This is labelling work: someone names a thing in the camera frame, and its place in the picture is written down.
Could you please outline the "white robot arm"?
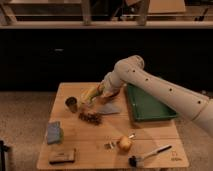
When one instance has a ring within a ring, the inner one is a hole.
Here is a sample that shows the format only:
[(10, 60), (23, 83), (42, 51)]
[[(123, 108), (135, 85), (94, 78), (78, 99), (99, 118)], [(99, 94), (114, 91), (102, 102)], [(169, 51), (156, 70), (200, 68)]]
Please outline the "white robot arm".
[(213, 137), (213, 98), (156, 77), (146, 72), (144, 67), (145, 62), (139, 55), (117, 61), (96, 87), (81, 95), (81, 102), (90, 104), (97, 96), (113, 96), (125, 83), (130, 83), (186, 116)]

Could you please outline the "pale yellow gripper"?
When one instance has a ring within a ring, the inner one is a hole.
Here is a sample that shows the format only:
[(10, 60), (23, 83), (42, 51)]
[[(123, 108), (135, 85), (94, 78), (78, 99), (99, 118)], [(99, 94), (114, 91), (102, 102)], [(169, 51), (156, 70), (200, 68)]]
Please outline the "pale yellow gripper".
[(86, 89), (80, 96), (80, 107), (86, 108), (90, 107), (93, 103), (93, 100), (100, 96), (103, 93), (104, 86), (99, 84), (98, 86), (91, 86)]

